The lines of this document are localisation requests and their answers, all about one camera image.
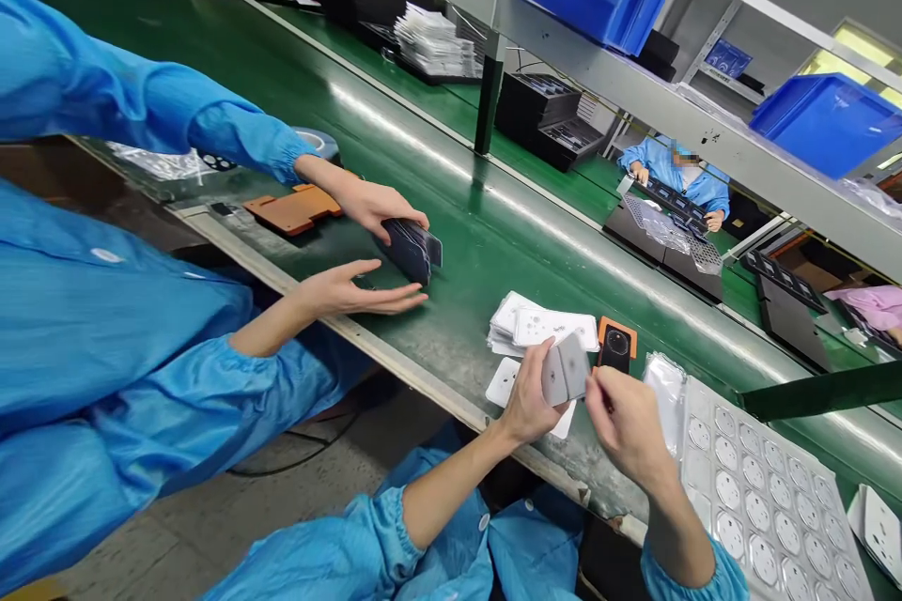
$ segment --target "workbench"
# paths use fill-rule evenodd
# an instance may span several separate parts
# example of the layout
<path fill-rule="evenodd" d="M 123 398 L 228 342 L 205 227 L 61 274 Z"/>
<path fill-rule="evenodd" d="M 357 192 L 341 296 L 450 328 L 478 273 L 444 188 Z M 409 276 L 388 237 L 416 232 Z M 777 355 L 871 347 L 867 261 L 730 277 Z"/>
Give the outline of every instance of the workbench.
<path fill-rule="evenodd" d="M 619 172 L 611 165 L 598 161 L 561 174 L 497 132 L 492 157 L 476 156 L 240 0 L 41 1 L 100 39 L 199 69 L 288 124 L 330 133 L 351 171 L 398 188 L 425 211 L 447 252 L 444 267 L 433 275 L 429 302 L 404 316 L 328 323 L 476 429 L 500 413 L 484 395 L 500 361 L 485 336 L 491 314 L 512 288 L 547 307 L 609 316 L 633 327 L 639 334 L 634 375 L 641 374 L 647 353 L 663 352 L 733 401 L 736 392 L 802 376 L 803 368 L 782 350 L 586 222 L 603 223 L 616 204 Z M 320 19 L 285 16 L 472 137 L 475 108 L 468 92 L 428 88 Z M 100 142 L 80 142 L 278 290 L 334 265 L 377 255 L 371 237 L 350 219 L 326 221 L 292 241 L 257 225 L 241 202 L 288 193 L 260 174 L 238 169 L 203 176 L 202 183 L 160 183 L 114 158 Z M 572 209 L 561 208 L 561 201 Z M 232 213 L 209 212 L 206 206 L 215 203 Z M 573 209 L 588 216 L 577 218 Z M 720 245 L 729 243 L 724 239 Z M 405 281 L 391 266 L 368 279 L 377 287 Z M 750 279 L 745 270 L 725 270 L 724 296 L 755 323 L 760 318 Z M 830 355 L 837 367 L 864 359 L 838 342 Z M 873 412 L 856 409 L 774 427 L 837 473 L 847 504 L 857 484 L 867 482 L 894 509 L 902 506 L 902 459 L 893 456 L 893 449 L 902 448 L 902 431 Z M 608 461 L 582 405 L 566 441 L 546 437 L 518 459 L 602 516 L 647 520 L 645 497 Z M 877 598 L 902 598 L 866 555 L 863 561 Z"/>

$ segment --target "metal shelf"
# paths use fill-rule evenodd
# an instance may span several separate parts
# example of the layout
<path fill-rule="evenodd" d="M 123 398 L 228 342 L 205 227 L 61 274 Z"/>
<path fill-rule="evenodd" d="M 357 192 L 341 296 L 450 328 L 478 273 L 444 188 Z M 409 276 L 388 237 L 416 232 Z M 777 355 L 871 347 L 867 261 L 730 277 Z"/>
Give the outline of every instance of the metal shelf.
<path fill-rule="evenodd" d="M 447 0 L 586 89 L 642 119 L 779 205 L 824 237 L 902 282 L 902 232 L 881 212 L 849 202 L 837 181 L 788 156 L 738 118 L 602 49 L 528 0 Z M 902 78 L 768 0 L 741 0 L 856 68 L 902 91 Z"/>
<path fill-rule="evenodd" d="M 739 80 L 734 80 L 726 73 L 722 73 L 708 63 L 703 63 L 698 67 L 700 73 L 704 73 L 712 80 L 717 80 L 721 85 L 727 86 L 744 99 L 747 99 L 755 105 L 761 105 L 764 102 L 764 96 L 750 89 Z"/>

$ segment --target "plastic bag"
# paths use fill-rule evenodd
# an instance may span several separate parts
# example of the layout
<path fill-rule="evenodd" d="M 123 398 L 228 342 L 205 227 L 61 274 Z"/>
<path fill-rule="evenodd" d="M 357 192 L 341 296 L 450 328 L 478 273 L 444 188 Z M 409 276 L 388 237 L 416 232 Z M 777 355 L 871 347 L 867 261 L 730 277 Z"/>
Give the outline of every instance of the plastic bag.
<path fill-rule="evenodd" d="M 655 391 L 664 443 L 670 455 L 676 458 L 683 438 L 686 372 L 660 352 L 652 352 L 645 360 L 642 380 Z"/>
<path fill-rule="evenodd" d="M 902 224 L 902 205 L 870 181 L 864 178 L 843 178 L 840 185 L 871 207 L 876 207 L 890 218 L 896 219 L 897 225 Z"/>
<path fill-rule="evenodd" d="M 440 12 L 429 12 L 407 4 L 395 23 L 401 54 L 429 75 L 482 77 L 472 41 L 457 37 L 457 27 Z"/>
<path fill-rule="evenodd" d="M 703 274 L 721 274 L 723 260 L 717 248 L 710 242 L 696 241 L 692 246 L 692 260 L 695 267 Z"/>
<path fill-rule="evenodd" d="M 676 249 L 686 255 L 692 252 L 692 243 L 686 233 L 678 230 L 667 214 L 644 208 L 641 226 L 649 237 L 668 249 Z"/>
<path fill-rule="evenodd" d="M 118 143 L 108 142 L 106 145 L 116 157 L 137 164 L 158 180 L 199 179 L 216 171 L 203 163 L 197 151 L 193 149 L 184 155 L 164 155 Z"/>

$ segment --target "blue sleeve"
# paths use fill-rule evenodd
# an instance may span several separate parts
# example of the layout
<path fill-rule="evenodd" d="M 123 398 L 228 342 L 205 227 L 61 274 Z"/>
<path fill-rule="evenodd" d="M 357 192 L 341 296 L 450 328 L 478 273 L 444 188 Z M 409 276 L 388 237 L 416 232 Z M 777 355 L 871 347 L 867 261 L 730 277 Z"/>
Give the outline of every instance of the blue sleeve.
<path fill-rule="evenodd" d="M 37 0 L 0 0 L 0 141 L 57 133 L 154 152 L 194 146 L 278 180 L 314 148 L 196 70 L 93 39 Z"/>
<path fill-rule="evenodd" d="M 64 570 L 154 499 L 328 408 L 334 376 L 297 341 L 258 359 L 201 343 L 78 418 L 0 440 L 0 597 Z"/>
<path fill-rule="evenodd" d="M 723 210 L 723 219 L 730 215 L 730 189 L 726 183 L 717 178 L 710 180 L 713 186 L 714 196 L 705 204 L 705 211 Z"/>
<path fill-rule="evenodd" d="M 424 554 L 404 525 L 403 490 L 358 496 L 342 517 L 273 533 L 204 599 L 393 598 Z"/>
<path fill-rule="evenodd" d="M 620 159 L 617 160 L 617 164 L 620 165 L 620 168 L 629 171 L 630 165 L 634 162 L 641 162 L 643 166 L 648 167 L 648 144 L 658 143 L 654 139 L 647 138 L 638 146 L 631 146 L 623 151 L 623 155 L 620 156 Z"/>
<path fill-rule="evenodd" d="M 642 552 L 642 577 L 652 601 L 748 601 L 749 586 L 739 564 L 713 540 L 716 568 L 711 582 L 701 589 L 682 587 L 671 580 L 655 561 L 645 540 Z"/>

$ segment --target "hand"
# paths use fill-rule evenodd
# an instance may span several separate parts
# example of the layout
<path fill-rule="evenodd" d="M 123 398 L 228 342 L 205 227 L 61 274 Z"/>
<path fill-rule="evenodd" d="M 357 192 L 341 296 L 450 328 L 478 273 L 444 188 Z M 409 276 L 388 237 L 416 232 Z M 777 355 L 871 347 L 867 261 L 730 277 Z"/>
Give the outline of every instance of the hand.
<path fill-rule="evenodd" d="M 569 402 L 550 407 L 542 394 L 542 363 L 554 345 L 549 338 L 540 346 L 526 349 L 526 356 L 514 381 L 514 389 L 498 425 L 517 445 L 532 443 L 551 432 L 567 410 Z"/>
<path fill-rule="evenodd" d="M 611 462 L 649 497 L 679 488 L 677 464 L 667 452 L 655 392 L 608 366 L 585 382 L 585 407 Z"/>
<path fill-rule="evenodd" d="M 403 218 L 416 221 L 429 230 L 429 219 L 411 207 L 394 188 L 370 183 L 356 177 L 316 155 L 302 155 L 294 163 L 298 176 L 314 183 L 330 194 L 354 221 L 384 242 L 392 243 L 382 221 Z"/>
<path fill-rule="evenodd" d="M 371 272 L 382 262 L 360 260 L 307 277 L 288 295 L 296 301 L 299 314 L 319 319 L 334 315 L 373 313 L 396 315 L 422 304 L 428 296 L 417 293 L 422 285 L 411 284 L 384 291 L 367 291 L 358 287 L 354 277 Z"/>
<path fill-rule="evenodd" d="M 723 225 L 723 217 L 726 214 L 723 213 L 722 209 L 718 209 L 717 211 L 710 211 L 705 214 L 705 222 L 708 224 L 708 232 L 717 232 L 721 229 L 721 225 Z"/>
<path fill-rule="evenodd" d="M 630 165 L 630 171 L 636 177 L 636 180 L 643 185 L 648 185 L 648 169 L 641 162 L 634 162 Z"/>

